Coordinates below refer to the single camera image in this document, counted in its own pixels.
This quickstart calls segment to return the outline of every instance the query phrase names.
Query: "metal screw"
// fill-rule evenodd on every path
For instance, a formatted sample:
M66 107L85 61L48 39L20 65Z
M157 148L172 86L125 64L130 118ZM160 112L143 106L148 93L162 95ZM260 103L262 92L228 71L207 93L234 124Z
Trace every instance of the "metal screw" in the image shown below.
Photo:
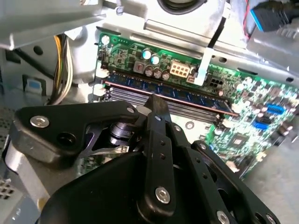
M268 220L271 222L271 224L276 224L275 220L272 218L271 215L266 214L266 217L268 218Z
M44 116L34 116L30 119L30 123L34 127L45 128L49 126L49 120Z
M118 6L115 8L116 15L122 15L124 11L124 6Z
M158 116L155 116L155 118L156 118L158 121L161 121L161 118L159 118Z
M157 199L163 204L168 204L170 202L170 194L164 187L158 187L155 191Z
M203 149L203 150L206 150L206 145L203 144L203 143L200 143L200 144L199 144L199 147L200 147L201 149Z
M134 110L130 107L127 108L127 111L129 111L130 113L134 113Z
M217 217L221 224L229 224L229 219L223 211L217 211Z
M174 128L175 128L178 132L181 131L181 128L180 128L179 126L177 126L177 125L175 125Z

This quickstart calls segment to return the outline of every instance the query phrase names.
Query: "ventilation holes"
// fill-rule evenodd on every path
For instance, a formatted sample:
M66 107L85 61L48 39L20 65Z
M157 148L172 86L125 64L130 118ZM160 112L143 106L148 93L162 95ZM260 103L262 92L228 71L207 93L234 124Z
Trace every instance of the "ventilation holes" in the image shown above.
M9 199L14 193L14 188L9 184L5 183L3 180L0 180L0 200Z

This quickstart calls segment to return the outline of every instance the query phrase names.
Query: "black connector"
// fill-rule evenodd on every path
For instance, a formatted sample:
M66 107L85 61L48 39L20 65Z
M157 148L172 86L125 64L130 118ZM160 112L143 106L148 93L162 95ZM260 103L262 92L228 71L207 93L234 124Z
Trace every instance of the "black connector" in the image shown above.
M260 124L265 124L265 125L270 125L272 123L271 119L268 117L261 117L261 118L257 118L256 122L260 123Z
M259 3L250 13L260 31L271 32L299 17L299 7L294 2L267 1Z

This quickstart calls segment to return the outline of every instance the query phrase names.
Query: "capacitor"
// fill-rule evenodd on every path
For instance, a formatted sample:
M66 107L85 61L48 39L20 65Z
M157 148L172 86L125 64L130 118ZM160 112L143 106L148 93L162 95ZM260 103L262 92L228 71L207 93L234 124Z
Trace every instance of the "capacitor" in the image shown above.
M147 76L147 77L151 77L153 76L154 74L154 68L153 66L151 65L148 65L145 67L145 70L144 70L144 74Z
M235 88L237 91L243 91L243 90L244 90L244 85L243 85L241 82L235 82L235 84L234 84L234 88Z
M155 78L161 78L162 77L162 71L160 68L155 68L154 69L154 77Z
M285 129L284 127L282 127L282 126L280 126L280 127L278 128L278 132L279 132L281 135L283 135L283 136L286 136L286 135L289 134L289 131L286 130L286 129Z
M264 113L258 113L258 114L257 114L257 117L258 117L258 118L262 118L263 115L264 115Z
M151 56L151 59L150 59L150 62L154 65L156 64L159 64L160 62L160 58L158 57L158 55L152 55Z
M287 131L290 131L293 129L293 126L286 120L284 122L282 122L281 126L284 127Z
M257 104L257 107L258 107L258 109L261 110L261 112L266 112L267 109L268 109L268 108L267 108L264 104L262 104L262 103Z
M248 99L243 99L243 103L244 103L245 106L250 106L250 105L253 104L252 101L250 101Z
M108 45L109 42L110 42L110 37L107 36L107 35L102 36L102 38L101 38L101 42L102 42L102 44L104 44L104 45Z
M215 134L215 135L221 135L222 133L223 133L223 130L222 130L222 129L216 128L216 129L214 130L214 134Z
M223 90L217 90L217 94L218 94L218 96L220 96L220 97L222 97L223 95L224 95L224 92L223 92Z
M146 48L142 51L142 57L145 59L145 60L148 60L150 59L151 57L151 51L150 49Z
M293 105L290 104L290 103L286 104L286 105L285 105L285 108L286 108L289 112L291 112L291 113L293 113L293 112L296 111L296 108L293 107Z
M169 78L170 78L169 71L164 70L164 71L162 72L162 79L163 79L163 80L168 80Z
M258 114L261 110L256 105L251 105L253 113Z
M247 85L249 85L249 84L252 83L252 78L251 78L251 77L246 77L244 81L245 81L245 83L246 83Z

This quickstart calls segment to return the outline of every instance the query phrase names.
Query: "screw hole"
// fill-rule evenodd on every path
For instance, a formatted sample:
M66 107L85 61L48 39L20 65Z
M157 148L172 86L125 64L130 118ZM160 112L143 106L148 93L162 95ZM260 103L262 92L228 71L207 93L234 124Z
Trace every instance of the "screw hole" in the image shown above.
M43 49L40 46L34 46L33 51L34 51L34 53L36 53L39 56L43 55Z
M224 57L220 57L219 58L219 62L220 63L226 63L228 60L226 59L226 58L224 58Z
M68 132L62 132L57 136L57 141L63 146L73 146L76 143L76 137Z
M266 224L266 220L257 212L256 212L256 218L258 219L260 224Z
M165 159L166 159L166 156L165 156L163 153L161 153L161 154L160 154L160 158L161 158L162 160L165 160Z
M288 77L285 81L288 82L288 83L291 83L292 81L294 81L294 79L291 78L291 77Z

